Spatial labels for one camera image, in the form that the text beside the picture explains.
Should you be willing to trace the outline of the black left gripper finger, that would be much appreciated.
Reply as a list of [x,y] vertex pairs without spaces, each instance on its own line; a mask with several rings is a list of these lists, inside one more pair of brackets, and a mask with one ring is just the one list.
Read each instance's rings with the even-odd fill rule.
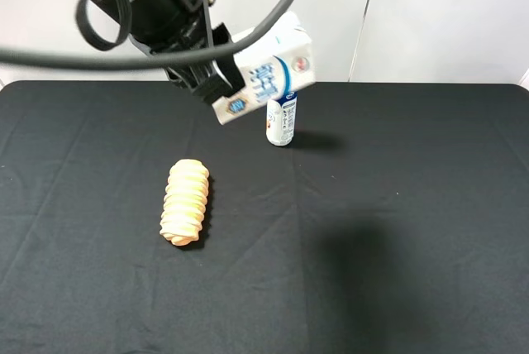
[[197,74],[191,94],[208,105],[213,105],[219,98],[229,98],[245,87],[233,55],[194,65],[191,70]]

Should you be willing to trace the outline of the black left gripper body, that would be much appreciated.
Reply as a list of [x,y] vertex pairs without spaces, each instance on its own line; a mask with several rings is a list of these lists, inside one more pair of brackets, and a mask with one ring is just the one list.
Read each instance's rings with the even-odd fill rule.
[[214,58],[212,50],[231,44],[224,25],[212,26],[208,6],[195,12],[135,12],[129,38],[145,54],[144,61],[151,63],[149,70],[162,69],[170,80],[190,91],[197,78],[191,68],[228,56]]

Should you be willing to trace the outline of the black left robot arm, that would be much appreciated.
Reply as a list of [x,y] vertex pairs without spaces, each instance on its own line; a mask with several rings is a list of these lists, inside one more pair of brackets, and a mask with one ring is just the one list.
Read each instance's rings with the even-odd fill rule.
[[[88,19],[93,2],[118,26],[116,39],[104,39]],[[78,0],[75,21],[93,48],[110,51],[131,41],[148,56],[201,50],[231,43],[226,26],[213,27],[208,8],[213,0]]]

